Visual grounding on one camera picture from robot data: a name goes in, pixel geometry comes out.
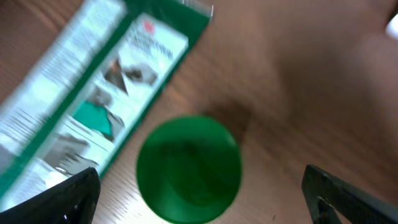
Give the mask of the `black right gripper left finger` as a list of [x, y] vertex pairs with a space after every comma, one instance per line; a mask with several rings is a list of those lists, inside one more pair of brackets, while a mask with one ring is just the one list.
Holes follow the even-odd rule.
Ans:
[[89, 224], [93, 221], [100, 190], [100, 179], [96, 169], [87, 168], [35, 197], [1, 212], [1, 224]]

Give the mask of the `green cap bottle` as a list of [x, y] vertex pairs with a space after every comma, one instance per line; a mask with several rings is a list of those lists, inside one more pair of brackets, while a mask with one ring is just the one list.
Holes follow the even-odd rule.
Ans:
[[219, 121], [179, 116], [158, 125], [136, 164], [147, 206], [170, 223], [207, 223], [234, 202], [243, 176], [239, 144]]

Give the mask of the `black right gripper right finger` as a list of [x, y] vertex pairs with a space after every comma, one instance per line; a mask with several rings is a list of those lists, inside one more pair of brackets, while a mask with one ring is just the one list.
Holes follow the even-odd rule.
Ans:
[[305, 168], [302, 192], [313, 223], [340, 223], [340, 213], [351, 223], [397, 224], [396, 207], [315, 165]]

